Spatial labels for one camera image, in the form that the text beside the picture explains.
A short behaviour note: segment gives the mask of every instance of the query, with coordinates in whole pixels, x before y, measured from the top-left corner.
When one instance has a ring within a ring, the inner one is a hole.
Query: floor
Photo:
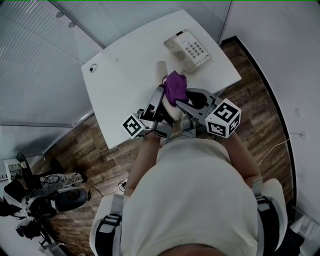
[[[284,131],[268,91],[257,71],[236,42],[223,45],[222,50],[239,72],[242,80],[230,86],[221,96],[241,108],[241,123],[236,132],[258,163],[276,144],[285,140]],[[32,168],[34,173],[48,171],[49,160],[58,159],[66,173],[80,166],[86,171],[87,183],[103,195],[119,193],[118,183],[128,177],[128,171],[138,154],[140,138],[108,149],[96,117],[92,116],[60,140],[44,158]],[[278,179],[283,187],[285,201],[293,198],[291,161],[286,144],[274,148],[259,165],[263,179]],[[58,214],[52,219],[53,229],[65,243],[70,255],[93,255],[89,234],[101,196],[94,190],[92,199],[83,207]]]

